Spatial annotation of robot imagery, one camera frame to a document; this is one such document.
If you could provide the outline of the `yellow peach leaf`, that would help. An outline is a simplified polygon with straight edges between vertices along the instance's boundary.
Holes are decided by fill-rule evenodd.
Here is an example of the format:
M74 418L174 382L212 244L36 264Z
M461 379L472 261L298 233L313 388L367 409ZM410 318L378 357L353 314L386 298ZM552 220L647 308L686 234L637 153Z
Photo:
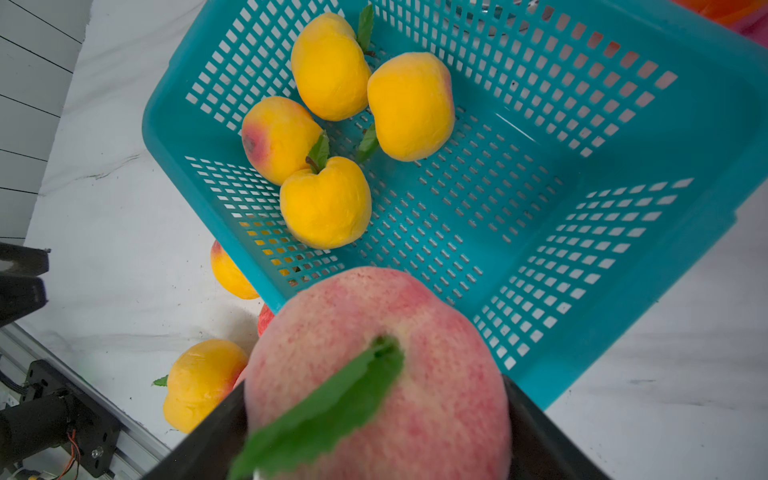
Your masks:
M165 420L191 433L229 395L247 361L245 351L228 340L206 340L189 348L168 375L152 383L167 389Z

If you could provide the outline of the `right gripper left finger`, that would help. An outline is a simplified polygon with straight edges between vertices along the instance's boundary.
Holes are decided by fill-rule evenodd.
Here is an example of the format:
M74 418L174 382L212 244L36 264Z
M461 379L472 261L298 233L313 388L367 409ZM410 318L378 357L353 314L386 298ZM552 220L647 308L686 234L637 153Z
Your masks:
M235 389L144 480L224 480L247 435L244 383Z

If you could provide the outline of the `yellow peach with leaf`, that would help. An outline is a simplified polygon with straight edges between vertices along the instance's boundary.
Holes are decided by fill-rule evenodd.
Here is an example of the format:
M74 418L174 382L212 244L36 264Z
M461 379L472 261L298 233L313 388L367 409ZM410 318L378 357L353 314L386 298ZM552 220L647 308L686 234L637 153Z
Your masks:
M291 70L304 104L326 121L351 118L368 106L371 70L349 23L335 13L313 19L297 37Z

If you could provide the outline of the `yellow peach red spot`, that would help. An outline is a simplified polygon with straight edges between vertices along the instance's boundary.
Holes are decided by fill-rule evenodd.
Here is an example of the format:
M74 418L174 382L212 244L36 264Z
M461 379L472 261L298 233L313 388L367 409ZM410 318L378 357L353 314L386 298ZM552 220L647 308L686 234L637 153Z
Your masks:
M258 173L281 186L306 163L323 132L299 103L281 96L262 99L246 114L241 128L246 157Z

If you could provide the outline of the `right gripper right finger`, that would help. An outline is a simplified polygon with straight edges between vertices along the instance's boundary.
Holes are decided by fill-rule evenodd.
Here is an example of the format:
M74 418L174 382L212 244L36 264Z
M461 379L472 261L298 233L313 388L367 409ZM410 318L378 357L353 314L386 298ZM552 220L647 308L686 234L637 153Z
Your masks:
M512 434L509 479L609 479L520 387L502 379Z

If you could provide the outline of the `teal plastic basket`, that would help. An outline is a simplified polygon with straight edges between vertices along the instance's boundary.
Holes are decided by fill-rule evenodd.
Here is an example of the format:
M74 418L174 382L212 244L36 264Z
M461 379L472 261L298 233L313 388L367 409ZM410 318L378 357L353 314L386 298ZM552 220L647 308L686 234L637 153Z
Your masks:
M331 251L288 232L240 127L295 97L316 16L359 1L209 1L143 116L148 151L264 301L342 270L405 271L551 405L733 225L767 177L767 51L669 1L377 1L372 67L428 51L456 124L362 169L370 226Z

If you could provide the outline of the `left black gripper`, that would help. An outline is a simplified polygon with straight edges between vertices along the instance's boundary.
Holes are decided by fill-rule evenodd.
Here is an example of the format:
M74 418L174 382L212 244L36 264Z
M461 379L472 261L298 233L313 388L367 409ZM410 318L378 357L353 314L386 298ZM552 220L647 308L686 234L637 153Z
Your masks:
M1 243L1 326L47 303L41 276L49 271L49 251Z

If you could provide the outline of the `pink peach bottom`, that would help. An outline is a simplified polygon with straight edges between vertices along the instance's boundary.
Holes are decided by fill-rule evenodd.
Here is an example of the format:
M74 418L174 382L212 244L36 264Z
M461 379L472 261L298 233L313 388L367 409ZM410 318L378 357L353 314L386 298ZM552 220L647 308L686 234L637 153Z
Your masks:
M359 267L301 291L243 373L233 479L504 479L502 375L473 323L413 276Z

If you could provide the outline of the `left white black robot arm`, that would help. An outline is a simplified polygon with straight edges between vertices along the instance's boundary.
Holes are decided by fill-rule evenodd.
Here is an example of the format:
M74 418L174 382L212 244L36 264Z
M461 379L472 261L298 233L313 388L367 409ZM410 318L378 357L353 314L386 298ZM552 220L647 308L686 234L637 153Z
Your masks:
M6 327L47 303L41 276L49 269L44 250L1 245L1 326ZM67 402L40 397L1 411L1 467L11 467L66 441Z

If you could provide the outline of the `yellow red peach top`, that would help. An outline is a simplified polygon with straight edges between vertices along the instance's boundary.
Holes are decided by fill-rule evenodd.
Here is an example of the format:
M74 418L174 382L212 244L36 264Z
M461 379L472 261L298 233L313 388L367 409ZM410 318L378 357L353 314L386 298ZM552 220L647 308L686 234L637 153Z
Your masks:
M257 291L217 240L211 247L210 261L213 274L224 289L243 300L259 298Z

